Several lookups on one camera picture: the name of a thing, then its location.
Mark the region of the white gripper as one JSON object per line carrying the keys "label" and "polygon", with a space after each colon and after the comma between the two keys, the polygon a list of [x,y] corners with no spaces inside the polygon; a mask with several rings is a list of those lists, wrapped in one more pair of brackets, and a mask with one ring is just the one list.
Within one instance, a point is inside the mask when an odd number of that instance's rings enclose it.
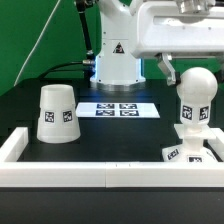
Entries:
{"label": "white gripper", "polygon": [[213,7],[208,15],[180,14],[175,2],[143,2],[131,18],[130,52],[136,58],[156,56],[168,86],[181,82],[172,56],[218,55],[220,69],[214,75],[223,84],[224,7]]}

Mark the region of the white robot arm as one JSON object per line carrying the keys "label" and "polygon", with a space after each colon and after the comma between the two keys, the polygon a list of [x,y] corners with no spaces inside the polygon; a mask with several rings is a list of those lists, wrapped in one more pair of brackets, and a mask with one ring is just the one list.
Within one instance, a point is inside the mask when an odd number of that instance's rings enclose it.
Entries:
{"label": "white robot arm", "polygon": [[142,61],[155,58],[167,84],[178,83],[172,59],[216,58],[224,67],[222,0],[97,0],[101,51],[96,88],[128,91],[145,83]]}

